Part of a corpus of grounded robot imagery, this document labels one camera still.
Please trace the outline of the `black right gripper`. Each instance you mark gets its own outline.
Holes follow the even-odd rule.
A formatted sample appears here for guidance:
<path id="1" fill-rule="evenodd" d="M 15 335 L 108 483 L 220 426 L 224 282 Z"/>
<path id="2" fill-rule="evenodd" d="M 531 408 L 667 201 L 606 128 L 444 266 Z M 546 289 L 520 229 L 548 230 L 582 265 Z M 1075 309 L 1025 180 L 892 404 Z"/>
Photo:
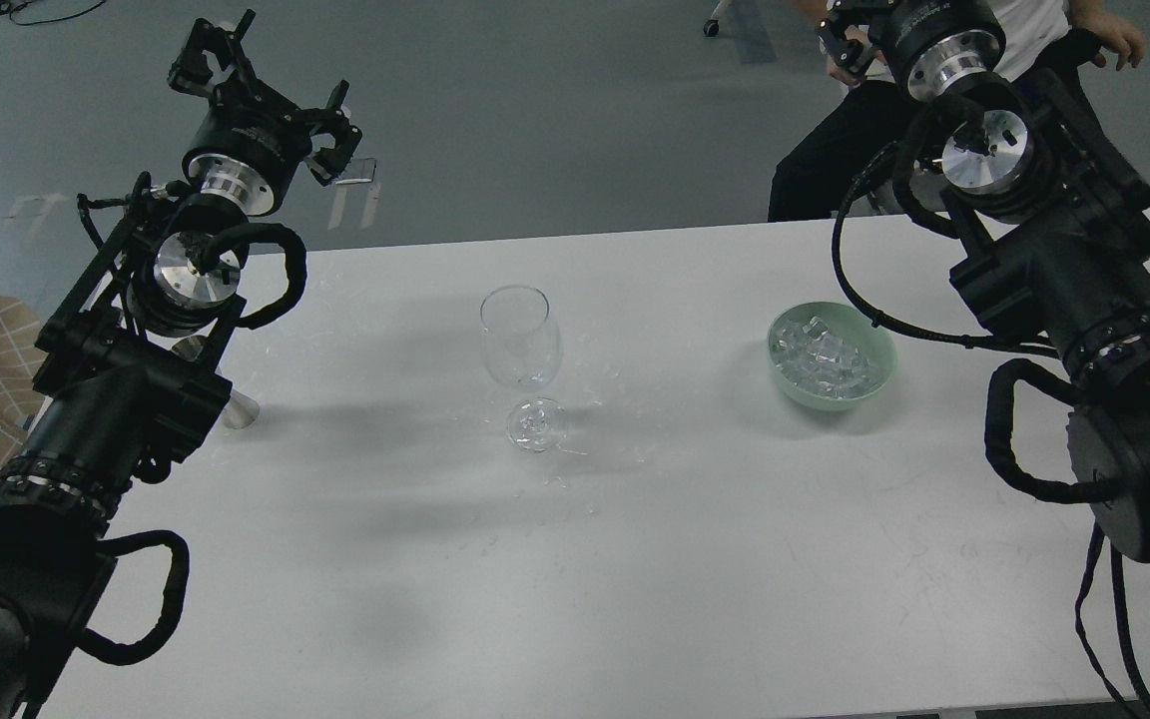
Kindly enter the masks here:
<path id="1" fill-rule="evenodd" d="M 1007 44 L 986 1 L 831 1 L 816 36 L 831 77 L 858 85 L 881 51 L 894 81 L 914 102 L 929 102 L 964 78 L 995 70 Z"/>

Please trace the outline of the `person's hand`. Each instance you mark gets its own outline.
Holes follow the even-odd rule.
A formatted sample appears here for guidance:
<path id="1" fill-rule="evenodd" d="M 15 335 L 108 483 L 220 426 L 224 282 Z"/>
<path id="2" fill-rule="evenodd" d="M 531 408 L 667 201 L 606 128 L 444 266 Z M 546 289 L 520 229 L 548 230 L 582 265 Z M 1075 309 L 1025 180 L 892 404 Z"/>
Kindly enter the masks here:
<path id="1" fill-rule="evenodd" d="M 1116 55 L 1116 69 L 1137 68 L 1147 56 L 1147 37 L 1135 24 L 1106 9 L 1104 1 L 1070 1 L 1072 26 L 1098 37 L 1101 46 Z"/>

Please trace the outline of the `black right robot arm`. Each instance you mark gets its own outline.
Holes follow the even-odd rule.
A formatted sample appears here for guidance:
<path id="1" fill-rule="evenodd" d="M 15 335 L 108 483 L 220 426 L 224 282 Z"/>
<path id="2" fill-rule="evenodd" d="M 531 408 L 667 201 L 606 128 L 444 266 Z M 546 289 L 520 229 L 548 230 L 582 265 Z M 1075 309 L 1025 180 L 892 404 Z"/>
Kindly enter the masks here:
<path id="1" fill-rule="evenodd" d="M 1009 352 L 987 387 L 986 460 L 1040 502 L 1092 508 L 1078 601 L 1109 552 L 1124 670 L 1150 716 L 1124 596 L 1124 559 L 1150 563 L 1150 188 L 1057 74 L 1025 95 L 996 72 L 1004 38 L 984 1 L 834 1 L 818 35 L 846 72 L 884 58 L 922 104 L 851 182 L 836 227 L 889 173 L 910 220 L 961 243 L 949 280 L 984 332 L 927 331 L 864 300 L 836 229 L 839 286 L 887 331 Z"/>

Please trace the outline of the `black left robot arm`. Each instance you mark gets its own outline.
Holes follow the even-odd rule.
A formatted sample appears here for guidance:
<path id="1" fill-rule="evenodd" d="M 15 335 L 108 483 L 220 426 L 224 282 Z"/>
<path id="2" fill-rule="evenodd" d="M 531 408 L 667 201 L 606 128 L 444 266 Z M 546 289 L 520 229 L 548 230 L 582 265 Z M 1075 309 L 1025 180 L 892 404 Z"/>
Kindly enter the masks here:
<path id="1" fill-rule="evenodd" d="M 236 26 L 195 20 L 169 72 L 207 115 L 181 179 L 79 199 L 95 258 L 36 342 L 49 404 L 0 465 L 0 718 L 40 713 L 74 652 L 141 663 L 177 632 L 191 554 L 170 529 L 112 538 L 136 481 L 158 485 L 232 400 L 218 365 L 304 296 L 307 248 L 271 222 L 293 174 L 334 184 L 361 140 L 338 82 L 301 108 L 256 77 Z"/>

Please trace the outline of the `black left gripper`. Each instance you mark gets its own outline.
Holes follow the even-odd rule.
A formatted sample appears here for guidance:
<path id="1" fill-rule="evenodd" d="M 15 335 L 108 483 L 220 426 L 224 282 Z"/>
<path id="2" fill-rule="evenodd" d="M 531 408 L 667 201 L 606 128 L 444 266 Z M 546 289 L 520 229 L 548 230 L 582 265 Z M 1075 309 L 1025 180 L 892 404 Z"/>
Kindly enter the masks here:
<path id="1" fill-rule="evenodd" d="M 342 79 L 323 108 L 301 108 L 256 79 L 241 41 L 255 10 L 233 29 L 198 18 L 168 72 L 169 87 L 204 97 L 209 110 L 182 161 L 198 191 L 225 197 L 247 217 L 279 211 L 296 170 L 332 184 L 354 158 L 363 132 L 345 113 L 350 82 Z"/>

